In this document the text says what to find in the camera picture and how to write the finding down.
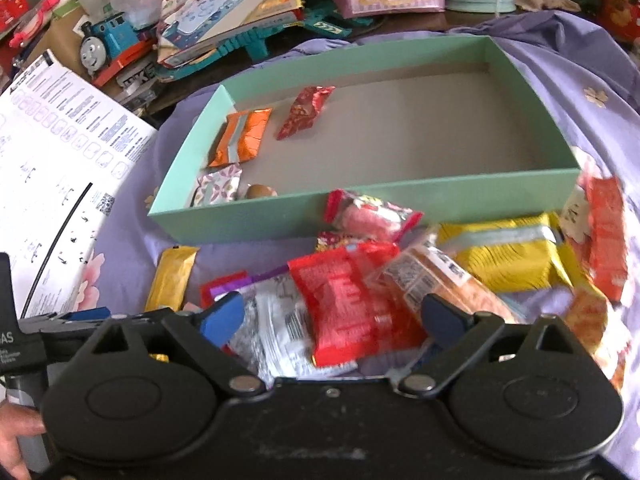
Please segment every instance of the instruction sheet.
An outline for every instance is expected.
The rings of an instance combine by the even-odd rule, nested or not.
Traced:
[[[98,230],[155,133],[50,51],[0,96],[0,251],[18,318],[82,300]]]

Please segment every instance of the mint green box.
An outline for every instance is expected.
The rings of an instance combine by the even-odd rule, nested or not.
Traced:
[[[310,130],[276,141],[301,88],[337,87]],[[236,110],[273,105],[243,179],[275,198],[189,208]],[[536,93],[489,37],[338,48],[226,80],[175,157],[149,215],[181,244],[315,235],[327,193],[355,189],[424,212],[424,224],[559,210],[578,163]]]

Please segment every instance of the toy face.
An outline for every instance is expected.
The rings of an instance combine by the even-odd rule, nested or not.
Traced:
[[[80,46],[80,61],[90,73],[97,72],[107,63],[107,49],[95,36],[85,38]]]

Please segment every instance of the toy train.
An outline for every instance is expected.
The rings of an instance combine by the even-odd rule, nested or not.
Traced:
[[[81,30],[80,61],[99,88],[156,44],[154,28],[136,31],[122,14],[95,25],[85,22]]]

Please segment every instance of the purple blanket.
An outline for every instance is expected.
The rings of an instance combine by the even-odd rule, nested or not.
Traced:
[[[413,39],[434,32],[407,32],[375,36],[357,42]],[[640,268],[640,73],[611,37],[593,23],[563,12],[545,11],[508,16],[477,28],[458,28],[448,34],[482,34],[495,39],[535,89],[562,130],[567,143],[593,157],[605,176],[617,175],[623,183],[632,212],[629,227],[633,276]],[[351,45],[338,40],[311,40],[287,54],[258,64],[310,56]],[[204,88],[177,105],[161,127],[155,142],[142,156],[123,184],[117,200],[98,234],[96,254],[104,254],[100,277],[99,306],[112,312],[139,312],[153,279],[160,253],[174,244],[146,216],[153,195],[189,133],[196,118],[217,88]],[[199,302],[198,285],[218,276],[245,269],[250,274],[266,272],[287,260],[307,254],[315,240],[299,238],[273,242],[251,242],[203,246],[187,288],[186,299]],[[519,294],[517,299],[534,318],[540,312],[562,314],[568,306],[565,290]],[[623,313],[635,337],[640,331],[640,293]],[[640,357],[634,341],[623,389],[625,421],[607,456],[632,478],[640,479]]]

